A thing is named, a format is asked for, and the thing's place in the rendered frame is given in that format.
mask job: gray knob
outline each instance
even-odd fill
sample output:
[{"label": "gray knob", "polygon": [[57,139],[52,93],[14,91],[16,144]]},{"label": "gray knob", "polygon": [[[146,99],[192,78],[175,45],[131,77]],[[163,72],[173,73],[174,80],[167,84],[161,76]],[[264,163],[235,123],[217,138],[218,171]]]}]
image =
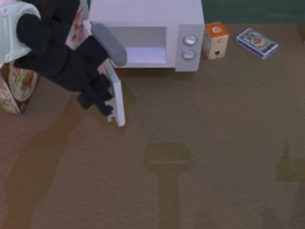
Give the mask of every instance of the gray knob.
[{"label": "gray knob", "polygon": [[190,61],[192,59],[194,59],[196,56],[196,53],[194,51],[188,50],[188,51],[184,51],[182,53],[182,58],[185,59],[186,61]]},{"label": "gray knob", "polygon": [[187,36],[187,37],[184,37],[183,39],[183,43],[186,45],[186,46],[193,46],[197,43],[197,37],[195,36]]}]

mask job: open microwave door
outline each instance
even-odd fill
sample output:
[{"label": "open microwave door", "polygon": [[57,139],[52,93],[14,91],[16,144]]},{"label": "open microwave door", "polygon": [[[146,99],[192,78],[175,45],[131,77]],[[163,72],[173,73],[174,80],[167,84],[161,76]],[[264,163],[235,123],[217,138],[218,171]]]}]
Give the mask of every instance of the open microwave door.
[{"label": "open microwave door", "polygon": [[109,90],[110,93],[113,95],[113,98],[110,101],[106,102],[106,104],[112,106],[113,111],[112,114],[108,116],[108,121],[111,122],[113,119],[115,119],[119,127],[124,126],[126,121],[125,121],[122,84],[120,78],[116,74],[109,59],[107,59],[99,67],[99,71],[101,73],[104,73],[111,81],[111,88]]}]

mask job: green background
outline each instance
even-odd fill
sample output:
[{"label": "green background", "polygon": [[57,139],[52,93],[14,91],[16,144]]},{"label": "green background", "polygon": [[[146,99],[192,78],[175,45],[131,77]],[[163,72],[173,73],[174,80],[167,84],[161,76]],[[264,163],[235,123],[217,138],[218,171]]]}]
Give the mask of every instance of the green background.
[{"label": "green background", "polygon": [[203,0],[206,23],[305,23],[305,0]]}]

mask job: deck of cards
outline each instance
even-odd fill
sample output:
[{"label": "deck of cards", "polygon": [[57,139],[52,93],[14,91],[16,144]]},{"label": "deck of cards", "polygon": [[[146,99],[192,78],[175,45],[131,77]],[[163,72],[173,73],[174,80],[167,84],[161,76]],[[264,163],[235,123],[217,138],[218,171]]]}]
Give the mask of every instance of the deck of cards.
[{"label": "deck of cards", "polygon": [[236,42],[263,60],[278,48],[277,43],[251,28],[239,34]]}]

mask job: toy microwave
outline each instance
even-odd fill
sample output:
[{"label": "toy microwave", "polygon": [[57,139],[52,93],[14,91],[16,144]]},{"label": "toy microwave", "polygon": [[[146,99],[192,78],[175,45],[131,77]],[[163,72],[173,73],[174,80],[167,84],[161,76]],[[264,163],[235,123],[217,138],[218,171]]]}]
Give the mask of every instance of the toy microwave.
[{"label": "toy microwave", "polygon": [[204,19],[201,0],[92,0],[84,22],[108,27],[123,44],[123,68],[199,68]]}]

